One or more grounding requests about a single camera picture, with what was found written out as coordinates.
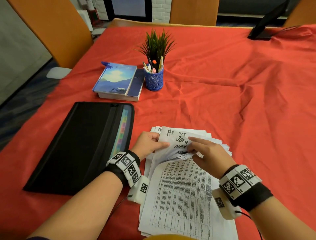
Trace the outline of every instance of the right hand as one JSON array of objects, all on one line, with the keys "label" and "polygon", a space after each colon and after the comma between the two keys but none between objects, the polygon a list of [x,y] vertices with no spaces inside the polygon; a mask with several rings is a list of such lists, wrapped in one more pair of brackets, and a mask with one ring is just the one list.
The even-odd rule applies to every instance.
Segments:
[{"label": "right hand", "polygon": [[197,155],[192,157],[193,161],[203,170],[217,179],[221,179],[224,173],[236,164],[234,159],[216,143],[196,137],[188,137],[192,143],[188,146],[188,152],[198,151],[204,155],[200,158]]}]

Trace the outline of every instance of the door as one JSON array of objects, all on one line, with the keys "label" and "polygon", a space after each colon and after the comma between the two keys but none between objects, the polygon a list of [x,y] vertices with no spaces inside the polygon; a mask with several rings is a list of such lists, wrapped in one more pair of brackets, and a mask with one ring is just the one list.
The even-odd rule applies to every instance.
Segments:
[{"label": "door", "polygon": [[151,0],[104,0],[110,21],[121,18],[139,22],[152,22]]}]

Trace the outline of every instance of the pen holder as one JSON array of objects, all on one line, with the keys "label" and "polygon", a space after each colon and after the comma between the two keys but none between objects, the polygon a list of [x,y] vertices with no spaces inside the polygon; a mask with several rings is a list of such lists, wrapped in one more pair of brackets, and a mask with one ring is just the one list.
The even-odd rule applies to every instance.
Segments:
[{"label": "pen holder", "polygon": [[148,73],[145,71],[145,84],[146,88],[151,91],[158,91],[163,87],[163,71],[159,73]]}]

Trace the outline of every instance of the green plant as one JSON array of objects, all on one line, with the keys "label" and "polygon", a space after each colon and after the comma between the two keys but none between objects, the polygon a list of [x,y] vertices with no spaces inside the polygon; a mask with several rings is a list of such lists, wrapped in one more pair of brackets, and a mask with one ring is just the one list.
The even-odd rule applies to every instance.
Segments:
[{"label": "green plant", "polygon": [[140,49],[136,50],[150,58],[151,61],[156,60],[159,64],[161,56],[165,59],[166,55],[174,49],[172,48],[175,45],[174,40],[171,40],[170,34],[165,33],[165,30],[162,31],[160,36],[153,29],[150,35],[147,32],[146,34],[145,42],[142,46],[138,46]]}]

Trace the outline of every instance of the table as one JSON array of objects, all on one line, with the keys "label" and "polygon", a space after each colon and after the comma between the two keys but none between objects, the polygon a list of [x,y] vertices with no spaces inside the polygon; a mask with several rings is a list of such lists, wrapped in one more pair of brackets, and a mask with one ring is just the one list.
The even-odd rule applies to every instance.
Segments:
[{"label": "table", "polygon": [[[133,50],[145,27],[109,27],[70,74],[0,153],[0,238],[23,239],[69,196],[22,191],[45,149],[76,101],[107,102],[92,92],[101,61],[138,65]],[[245,28],[155,26],[176,40],[165,61],[164,87],[145,88],[135,108],[132,146],[152,126],[205,129],[231,146],[295,215],[316,230],[315,115],[316,25],[251,41]],[[125,188],[118,202],[128,193]],[[129,213],[131,218],[123,216]],[[141,239],[139,205],[125,201],[100,239]],[[240,239],[259,239],[246,217],[236,220]]]}]

